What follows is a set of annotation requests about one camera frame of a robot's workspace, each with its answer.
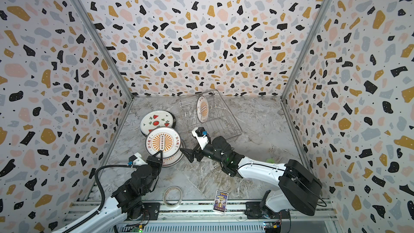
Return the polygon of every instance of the plate with orange sunburst design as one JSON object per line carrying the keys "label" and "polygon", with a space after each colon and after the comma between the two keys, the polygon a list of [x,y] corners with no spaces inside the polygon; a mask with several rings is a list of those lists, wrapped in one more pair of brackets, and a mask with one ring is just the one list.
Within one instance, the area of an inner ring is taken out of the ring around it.
{"label": "plate with orange sunburst design", "polygon": [[181,146],[181,137],[176,130],[170,127],[153,129],[145,139],[145,148],[148,154],[154,155],[162,150],[162,157],[169,158],[175,155]]}
{"label": "plate with orange sunburst design", "polygon": [[170,166],[173,166],[177,163],[179,163],[182,159],[183,159],[184,155],[181,151],[177,152],[176,154],[174,154],[173,156],[169,157],[169,158],[163,158],[162,159],[162,167],[163,168],[168,168]]}
{"label": "plate with orange sunburst design", "polygon": [[197,117],[201,123],[207,121],[208,118],[208,102],[205,96],[200,96],[197,99]]}

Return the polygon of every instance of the stack of plates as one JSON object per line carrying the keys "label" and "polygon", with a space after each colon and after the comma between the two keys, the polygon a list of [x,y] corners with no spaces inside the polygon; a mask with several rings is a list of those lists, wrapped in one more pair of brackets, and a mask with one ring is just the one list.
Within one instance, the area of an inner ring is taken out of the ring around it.
{"label": "stack of plates", "polygon": [[145,139],[145,148],[150,155],[162,150],[163,167],[179,163],[184,155],[180,151],[181,137],[173,128],[158,127],[151,130]]}

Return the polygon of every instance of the card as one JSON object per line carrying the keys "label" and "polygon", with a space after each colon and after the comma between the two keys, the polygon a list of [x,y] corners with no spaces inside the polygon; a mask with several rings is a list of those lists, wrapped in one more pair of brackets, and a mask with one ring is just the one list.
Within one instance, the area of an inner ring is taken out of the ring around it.
{"label": "card", "polygon": [[228,192],[222,192],[222,191],[217,190],[216,198],[214,199],[213,210],[221,214],[224,214],[226,211],[228,196],[229,196]]}

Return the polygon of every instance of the clear tape roll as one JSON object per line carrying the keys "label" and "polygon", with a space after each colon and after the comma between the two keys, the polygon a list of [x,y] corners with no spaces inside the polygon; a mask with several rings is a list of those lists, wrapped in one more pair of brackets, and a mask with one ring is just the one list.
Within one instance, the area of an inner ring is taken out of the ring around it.
{"label": "clear tape roll", "polygon": [[[173,205],[169,205],[168,203],[167,203],[167,200],[166,200],[166,197],[167,197],[167,194],[171,191],[171,190],[173,190],[173,189],[176,189],[176,190],[178,190],[179,192],[180,192],[180,199],[179,199],[179,201],[177,202],[177,203],[175,203],[175,204],[173,204]],[[178,186],[171,186],[170,188],[168,188],[166,191],[165,191],[165,193],[164,193],[164,195],[163,195],[163,197],[162,197],[162,201],[163,201],[163,203],[165,204],[165,206],[167,206],[168,208],[176,208],[176,207],[178,207],[180,204],[181,204],[181,202],[183,201],[183,191],[178,187]]]}

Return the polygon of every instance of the black mounting plate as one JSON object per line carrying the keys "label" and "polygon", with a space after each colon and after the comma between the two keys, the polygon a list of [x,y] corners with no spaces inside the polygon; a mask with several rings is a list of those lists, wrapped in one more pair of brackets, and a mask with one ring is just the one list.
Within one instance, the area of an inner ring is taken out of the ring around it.
{"label": "black mounting plate", "polygon": [[143,211],[148,211],[148,212],[144,212],[145,217],[142,221],[147,221],[147,220],[158,220],[158,214],[159,214],[159,207],[160,207],[160,203],[159,202],[144,202],[142,205],[142,210]]}
{"label": "black mounting plate", "polygon": [[262,210],[260,208],[260,202],[246,202],[246,210],[244,214],[247,219],[261,219],[263,218]]}
{"label": "black mounting plate", "polygon": [[[280,213],[282,214],[282,219],[289,219],[289,211],[281,210]],[[247,216],[247,219],[266,219],[260,208],[260,202],[246,202],[246,210],[244,211],[244,214]],[[273,216],[273,219],[280,218],[279,213],[274,213]]]}

